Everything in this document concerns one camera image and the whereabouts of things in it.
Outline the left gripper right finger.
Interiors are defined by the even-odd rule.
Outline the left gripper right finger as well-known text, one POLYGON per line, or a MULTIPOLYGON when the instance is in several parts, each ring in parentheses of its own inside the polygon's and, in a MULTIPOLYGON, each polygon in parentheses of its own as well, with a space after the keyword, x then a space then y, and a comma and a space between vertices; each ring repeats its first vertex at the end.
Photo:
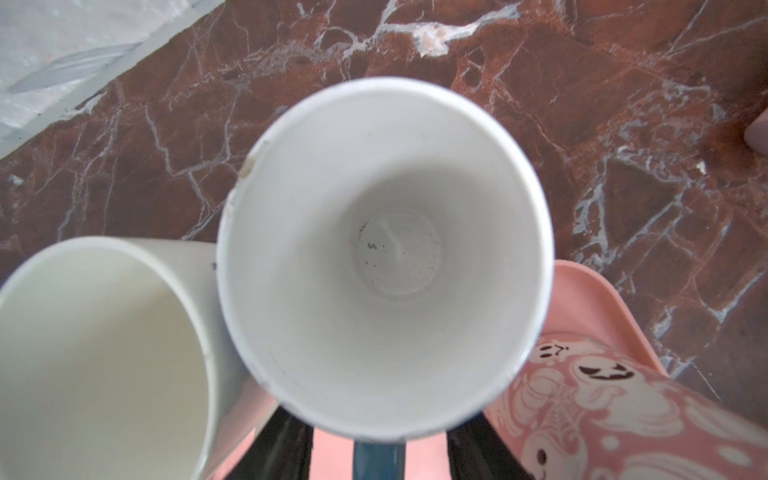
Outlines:
POLYGON ((447 451, 454 480, 530 479, 482 413, 447 432, 447 451))

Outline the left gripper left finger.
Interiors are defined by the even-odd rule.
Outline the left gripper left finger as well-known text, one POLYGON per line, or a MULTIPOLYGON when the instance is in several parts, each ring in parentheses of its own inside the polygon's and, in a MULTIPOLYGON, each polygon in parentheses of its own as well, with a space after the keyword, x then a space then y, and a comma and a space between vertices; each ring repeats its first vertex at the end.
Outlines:
POLYGON ((307 480, 314 428, 279 407, 227 480, 307 480))

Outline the pink patterned mug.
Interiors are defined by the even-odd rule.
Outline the pink patterned mug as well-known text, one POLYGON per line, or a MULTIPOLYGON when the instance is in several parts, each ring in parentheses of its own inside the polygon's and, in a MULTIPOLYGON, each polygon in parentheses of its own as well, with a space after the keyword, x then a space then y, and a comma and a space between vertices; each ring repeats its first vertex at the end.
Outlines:
POLYGON ((543 335, 485 411, 534 479, 764 479, 767 432, 593 339, 543 335))

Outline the white mug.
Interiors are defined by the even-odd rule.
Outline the white mug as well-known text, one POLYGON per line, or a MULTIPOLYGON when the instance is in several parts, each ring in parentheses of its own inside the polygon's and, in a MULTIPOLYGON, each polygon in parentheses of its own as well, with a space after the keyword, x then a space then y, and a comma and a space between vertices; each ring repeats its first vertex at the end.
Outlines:
POLYGON ((228 333, 211 243, 74 238, 2 285, 5 479, 221 479, 276 408, 228 333))

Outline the blue dotted mug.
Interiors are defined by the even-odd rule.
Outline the blue dotted mug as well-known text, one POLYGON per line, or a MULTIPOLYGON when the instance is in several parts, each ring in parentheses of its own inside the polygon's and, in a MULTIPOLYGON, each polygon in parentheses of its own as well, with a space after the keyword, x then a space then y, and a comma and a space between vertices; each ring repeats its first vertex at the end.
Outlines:
POLYGON ((544 323, 553 227, 536 173, 474 102, 407 78, 299 102, 249 152, 216 242, 239 356, 288 412, 353 441, 355 479, 480 413, 544 323))

